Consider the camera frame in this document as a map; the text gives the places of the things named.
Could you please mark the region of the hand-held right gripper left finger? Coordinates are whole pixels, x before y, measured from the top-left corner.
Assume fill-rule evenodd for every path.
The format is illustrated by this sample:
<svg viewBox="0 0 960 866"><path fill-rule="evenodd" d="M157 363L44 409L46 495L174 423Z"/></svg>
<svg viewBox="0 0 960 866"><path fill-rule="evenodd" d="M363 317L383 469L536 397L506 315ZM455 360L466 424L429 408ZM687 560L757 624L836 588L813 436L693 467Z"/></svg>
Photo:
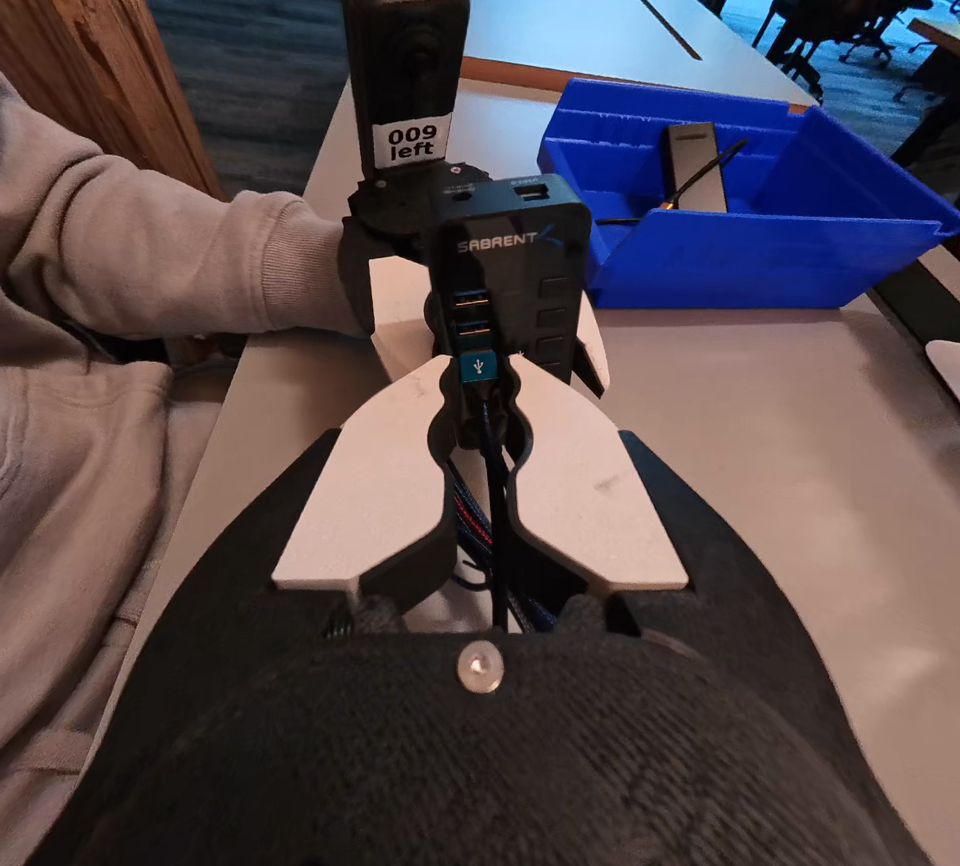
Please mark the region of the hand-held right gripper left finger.
<svg viewBox="0 0 960 866"><path fill-rule="evenodd" d="M337 433L271 579L278 589L382 597L409 611L457 561L450 395L439 355L362 405Z"/></svg>

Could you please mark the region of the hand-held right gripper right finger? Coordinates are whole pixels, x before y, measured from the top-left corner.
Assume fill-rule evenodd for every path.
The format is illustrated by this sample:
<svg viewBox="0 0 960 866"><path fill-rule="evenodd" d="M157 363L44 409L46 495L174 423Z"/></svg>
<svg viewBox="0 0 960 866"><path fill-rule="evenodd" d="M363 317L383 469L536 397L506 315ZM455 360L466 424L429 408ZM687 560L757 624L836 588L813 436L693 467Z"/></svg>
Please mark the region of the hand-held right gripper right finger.
<svg viewBox="0 0 960 866"><path fill-rule="evenodd" d="M522 355L508 363L507 503L521 540L595 594L685 588L688 572L618 428Z"/></svg>

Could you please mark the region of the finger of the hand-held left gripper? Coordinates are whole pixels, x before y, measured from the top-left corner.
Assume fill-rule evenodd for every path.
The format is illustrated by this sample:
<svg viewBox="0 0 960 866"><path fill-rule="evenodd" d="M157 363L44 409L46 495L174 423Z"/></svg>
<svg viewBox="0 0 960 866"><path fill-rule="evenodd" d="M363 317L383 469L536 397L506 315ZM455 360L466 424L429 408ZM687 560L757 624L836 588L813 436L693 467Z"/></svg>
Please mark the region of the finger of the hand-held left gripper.
<svg viewBox="0 0 960 866"><path fill-rule="evenodd" d="M450 358L433 355L435 336L426 321L431 293L426 266L400 258L373 259L368 264L374 332L370 341L390 379L410 374L424 378L424 366L439 379Z"/></svg>
<svg viewBox="0 0 960 866"><path fill-rule="evenodd" d="M610 387L606 347L594 315L579 315L573 372L596 397Z"/></svg>

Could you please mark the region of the compact black USB hub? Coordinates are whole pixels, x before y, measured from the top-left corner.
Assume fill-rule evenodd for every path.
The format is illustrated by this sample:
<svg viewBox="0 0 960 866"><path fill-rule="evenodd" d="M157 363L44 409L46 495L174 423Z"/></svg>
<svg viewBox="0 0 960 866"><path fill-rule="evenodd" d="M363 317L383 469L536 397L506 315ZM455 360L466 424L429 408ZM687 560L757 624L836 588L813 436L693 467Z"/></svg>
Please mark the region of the compact black USB hub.
<svg viewBox="0 0 960 866"><path fill-rule="evenodd" d="M452 187L424 238L435 338L465 382L521 354L569 384L592 215L557 174Z"/></svg>

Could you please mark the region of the blue plastic bin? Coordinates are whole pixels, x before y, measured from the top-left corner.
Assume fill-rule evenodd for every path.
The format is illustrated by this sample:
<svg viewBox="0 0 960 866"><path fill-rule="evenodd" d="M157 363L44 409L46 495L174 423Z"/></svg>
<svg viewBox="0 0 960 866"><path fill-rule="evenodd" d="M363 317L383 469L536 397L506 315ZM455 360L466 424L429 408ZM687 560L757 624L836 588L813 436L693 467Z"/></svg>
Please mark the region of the blue plastic bin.
<svg viewBox="0 0 960 866"><path fill-rule="evenodd" d="M727 211L662 210L666 128L712 123ZM537 163L593 217L606 309L828 309L958 234L958 211L818 106L572 79Z"/></svg>

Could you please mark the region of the long black USB hub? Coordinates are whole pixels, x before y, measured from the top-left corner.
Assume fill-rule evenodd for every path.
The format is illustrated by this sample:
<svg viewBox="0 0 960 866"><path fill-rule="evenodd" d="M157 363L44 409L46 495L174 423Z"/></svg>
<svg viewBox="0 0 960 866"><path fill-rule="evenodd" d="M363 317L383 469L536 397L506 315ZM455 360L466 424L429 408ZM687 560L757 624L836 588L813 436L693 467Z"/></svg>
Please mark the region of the long black USB hub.
<svg viewBox="0 0 960 866"><path fill-rule="evenodd" d="M661 142L664 191L671 199L680 187L719 157L713 123L667 126ZM674 201L679 211L725 214L729 211L723 170L719 165L707 171Z"/></svg>

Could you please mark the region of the person's left forearm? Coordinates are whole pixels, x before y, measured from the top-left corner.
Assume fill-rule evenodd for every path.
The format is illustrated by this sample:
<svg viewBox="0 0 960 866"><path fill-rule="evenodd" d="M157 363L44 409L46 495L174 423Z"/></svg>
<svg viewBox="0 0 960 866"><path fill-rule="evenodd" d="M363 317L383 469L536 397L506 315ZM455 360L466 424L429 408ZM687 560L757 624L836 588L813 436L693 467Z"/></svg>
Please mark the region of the person's left forearm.
<svg viewBox="0 0 960 866"><path fill-rule="evenodd" d="M102 152L2 79L2 353L77 349L70 321L128 339L364 331L342 226L287 193L231 202Z"/></svg>

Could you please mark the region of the light grey desk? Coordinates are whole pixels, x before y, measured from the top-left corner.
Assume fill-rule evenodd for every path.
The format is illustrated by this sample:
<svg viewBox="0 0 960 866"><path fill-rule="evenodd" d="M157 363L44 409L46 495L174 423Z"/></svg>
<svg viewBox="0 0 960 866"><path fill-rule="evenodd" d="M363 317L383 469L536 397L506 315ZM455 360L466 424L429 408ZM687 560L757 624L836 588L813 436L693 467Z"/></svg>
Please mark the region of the light grey desk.
<svg viewBox="0 0 960 866"><path fill-rule="evenodd" d="M537 171L559 94L462 80L448 156ZM958 407L861 296L834 312L603 311L600 408L719 512L798 611L877 778L958 864ZM104 719L213 540L387 383L373 347L247 342Z"/></svg>

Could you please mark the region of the person's grey sweatshirt torso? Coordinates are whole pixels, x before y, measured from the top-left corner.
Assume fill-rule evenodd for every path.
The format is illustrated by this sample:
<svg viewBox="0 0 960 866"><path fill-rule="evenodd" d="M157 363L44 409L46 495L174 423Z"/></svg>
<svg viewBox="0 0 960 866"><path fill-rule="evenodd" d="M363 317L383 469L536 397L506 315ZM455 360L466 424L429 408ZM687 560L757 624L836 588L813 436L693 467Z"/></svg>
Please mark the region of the person's grey sweatshirt torso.
<svg viewBox="0 0 960 866"><path fill-rule="evenodd" d="M76 788L232 374L2 323L2 864Z"/></svg>

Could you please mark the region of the wooden post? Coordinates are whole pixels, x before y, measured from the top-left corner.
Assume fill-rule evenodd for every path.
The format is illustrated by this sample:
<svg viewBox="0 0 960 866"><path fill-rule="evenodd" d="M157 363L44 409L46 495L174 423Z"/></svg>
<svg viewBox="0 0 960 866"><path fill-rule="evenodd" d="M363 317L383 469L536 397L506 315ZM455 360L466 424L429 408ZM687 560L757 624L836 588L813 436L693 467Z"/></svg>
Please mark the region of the wooden post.
<svg viewBox="0 0 960 866"><path fill-rule="evenodd" d="M145 0L1 0L1 68L105 152L224 198Z"/></svg>

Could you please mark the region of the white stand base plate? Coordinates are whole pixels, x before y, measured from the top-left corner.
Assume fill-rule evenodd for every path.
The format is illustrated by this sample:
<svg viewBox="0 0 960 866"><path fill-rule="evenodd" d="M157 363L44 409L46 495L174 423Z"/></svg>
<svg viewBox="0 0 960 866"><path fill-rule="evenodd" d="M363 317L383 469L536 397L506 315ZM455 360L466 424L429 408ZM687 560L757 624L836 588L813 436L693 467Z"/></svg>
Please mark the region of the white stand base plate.
<svg viewBox="0 0 960 866"><path fill-rule="evenodd" d="M960 344L946 340L934 340L924 347L931 367L959 404L960 399Z"/></svg>

